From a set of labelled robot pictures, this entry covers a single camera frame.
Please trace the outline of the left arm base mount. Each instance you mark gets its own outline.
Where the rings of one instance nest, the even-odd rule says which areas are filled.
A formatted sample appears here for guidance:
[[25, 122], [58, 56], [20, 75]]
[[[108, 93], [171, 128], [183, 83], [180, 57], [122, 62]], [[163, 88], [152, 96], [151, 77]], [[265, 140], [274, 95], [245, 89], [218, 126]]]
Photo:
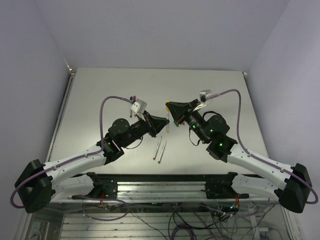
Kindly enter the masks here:
[[76, 195], [71, 198], [73, 200], [96, 200], [117, 198], [118, 185], [113, 179], [102, 178], [94, 172], [88, 172], [81, 177], [84, 177], [84, 186], [77, 191]]

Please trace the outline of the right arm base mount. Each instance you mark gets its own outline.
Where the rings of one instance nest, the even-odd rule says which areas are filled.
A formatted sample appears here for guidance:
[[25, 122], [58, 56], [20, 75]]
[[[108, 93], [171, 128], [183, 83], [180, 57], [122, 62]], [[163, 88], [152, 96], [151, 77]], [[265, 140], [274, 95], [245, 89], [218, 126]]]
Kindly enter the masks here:
[[241, 199], [248, 198], [247, 193], [239, 194], [232, 188], [233, 180], [237, 176], [236, 172], [206, 175], [204, 188], [200, 191], [206, 194], [207, 199], [235, 199], [238, 196]]

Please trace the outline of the yellow pen cap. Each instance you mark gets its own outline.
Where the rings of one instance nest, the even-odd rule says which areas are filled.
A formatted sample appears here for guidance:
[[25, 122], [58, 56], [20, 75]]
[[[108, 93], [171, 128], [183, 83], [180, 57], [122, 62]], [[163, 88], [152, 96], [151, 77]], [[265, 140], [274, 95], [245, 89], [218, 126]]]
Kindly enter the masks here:
[[170, 112], [170, 109], [169, 109], [169, 107], [168, 107], [168, 104], [170, 103], [170, 101], [167, 101], [166, 103], [165, 103], [165, 109], [166, 109], [166, 111], [169, 113]]

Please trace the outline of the white pen red end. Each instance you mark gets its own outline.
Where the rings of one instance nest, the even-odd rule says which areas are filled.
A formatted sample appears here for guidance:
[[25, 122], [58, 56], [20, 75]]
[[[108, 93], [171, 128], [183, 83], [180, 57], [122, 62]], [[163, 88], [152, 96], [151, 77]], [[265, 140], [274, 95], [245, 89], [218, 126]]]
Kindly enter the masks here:
[[161, 143], [162, 143], [162, 139], [163, 139], [163, 137], [160, 136], [159, 141], [158, 141], [157, 146], [156, 146], [156, 149], [155, 149], [155, 152], [154, 152], [154, 155], [153, 155], [153, 158], [152, 158], [154, 161], [157, 159], [157, 156], [158, 156], [158, 153], [159, 153], [159, 149], [160, 149], [160, 146], [161, 146]]

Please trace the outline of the white pen yellow end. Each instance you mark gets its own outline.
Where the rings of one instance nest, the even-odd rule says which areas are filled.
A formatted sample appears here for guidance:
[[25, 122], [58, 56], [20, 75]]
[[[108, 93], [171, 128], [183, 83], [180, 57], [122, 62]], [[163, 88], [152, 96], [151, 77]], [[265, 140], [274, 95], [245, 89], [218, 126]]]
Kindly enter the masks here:
[[165, 107], [165, 110], [166, 110], [166, 118], [168, 120], [168, 124], [166, 125], [166, 132], [169, 133], [170, 132], [170, 111], [168, 107]]

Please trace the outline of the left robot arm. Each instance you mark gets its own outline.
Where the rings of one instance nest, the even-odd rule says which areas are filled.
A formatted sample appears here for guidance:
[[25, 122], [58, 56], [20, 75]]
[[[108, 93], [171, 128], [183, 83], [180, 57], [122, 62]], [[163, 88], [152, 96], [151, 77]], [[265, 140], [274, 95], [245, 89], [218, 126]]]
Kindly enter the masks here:
[[14, 208], [35, 213], [47, 206], [58, 194], [57, 186], [86, 170], [110, 164], [124, 155], [123, 149], [148, 134], [155, 138], [169, 120], [145, 111], [137, 122], [116, 119], [102, 139], [78, 156], [41, 163], [30, 161], [14, 184], [10, 203]]

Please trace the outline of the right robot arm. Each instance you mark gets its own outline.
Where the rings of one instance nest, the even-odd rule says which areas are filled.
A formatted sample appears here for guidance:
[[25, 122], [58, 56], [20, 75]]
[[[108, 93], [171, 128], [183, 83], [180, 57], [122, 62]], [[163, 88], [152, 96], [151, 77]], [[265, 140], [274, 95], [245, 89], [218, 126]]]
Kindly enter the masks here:
[[280, 205], [294, 213], [302, 213], [308, 204], [312, 182], [307, 168], [297, 163], [294, 166], [249, 152], [240, 141], [228, 137], [230, 130], [226, 120], [218, 113], [205, 120], [199, 113], [200, 101], [167, 101], [166, 109], [178, 125], [186, 123], [200, 142], [207, 145], [206, 151], [215, 160], [237, 165], [259, 177], [246, 177], [230, 173], [227, 182], [220, 186], [226, 198], [238, 194], [258, 195], [275, 199]]

